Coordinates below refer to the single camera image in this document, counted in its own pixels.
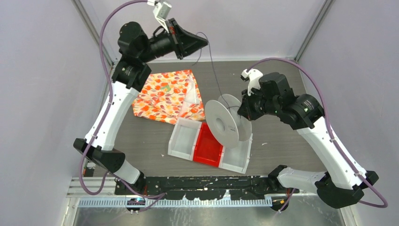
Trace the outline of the white perforated cable spool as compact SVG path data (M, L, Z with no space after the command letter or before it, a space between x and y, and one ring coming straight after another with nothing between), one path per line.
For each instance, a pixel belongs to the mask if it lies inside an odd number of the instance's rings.
M252 124L238 115L241 101L230 94L205 105L206 123L215 139L227 148L235 148L252 137Z

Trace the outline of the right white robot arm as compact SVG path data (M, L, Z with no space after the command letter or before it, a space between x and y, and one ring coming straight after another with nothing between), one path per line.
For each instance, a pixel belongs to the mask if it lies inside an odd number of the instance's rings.
M358 165L345 148L336 148L317 99L309 94L295 95L281 73L263 74L252 69L243 71L240 77L248 82L248 88L241 93L238 114L249 121L264 115L278 117L308 142L326 168L324 172L309 172L279 165L266 179L270 190L304 190L317 194L335 209L359 203L364 189L375 184L378 175Z

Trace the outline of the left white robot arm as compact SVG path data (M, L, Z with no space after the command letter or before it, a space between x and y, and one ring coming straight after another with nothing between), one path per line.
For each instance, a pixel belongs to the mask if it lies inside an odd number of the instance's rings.
M148 38L140 24L129 22L120 29L121 59L111 77L111 101L104 103L100 115L84 138L75 139L74 148L96 165L126 181L133 195L144 190L143 172L133 167L123 152L114 148L121 123L151 73L148 62L174 52L183 59L200 50L208 41L184 30L175 19L167 20Z

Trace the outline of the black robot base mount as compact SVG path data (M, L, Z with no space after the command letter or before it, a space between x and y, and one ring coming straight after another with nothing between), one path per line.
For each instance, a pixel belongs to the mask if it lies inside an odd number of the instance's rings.
M267 194L288 196L291 188L274 185L266 176L175 176L145 177L130 187L144 196L163 200L261 200Z

